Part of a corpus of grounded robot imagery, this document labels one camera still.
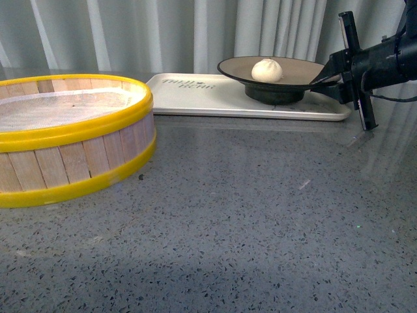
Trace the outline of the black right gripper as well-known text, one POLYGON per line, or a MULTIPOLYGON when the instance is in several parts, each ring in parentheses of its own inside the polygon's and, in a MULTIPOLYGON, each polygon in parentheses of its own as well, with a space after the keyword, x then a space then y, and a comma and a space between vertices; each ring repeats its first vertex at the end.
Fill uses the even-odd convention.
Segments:
MULTIPOLYGON (((342 74, 342 80, 346 86, 354 105, 354 109, 358 110, 364 130, 372 130, 377 127, 371 98, 361 88, 363 71, 360 68, 360 47, 354 15, 351 11, 338 14, 341 25, 345 49, 344 66, 346 70, 342 74)), ((320 93, 334 100, 341 102, 340 84, 317 85, 320 83, 338 82, 341 79, 342 66, 333 63, 327 63, 320 73, 309 83, 314 85, 310 91, 320 93)))

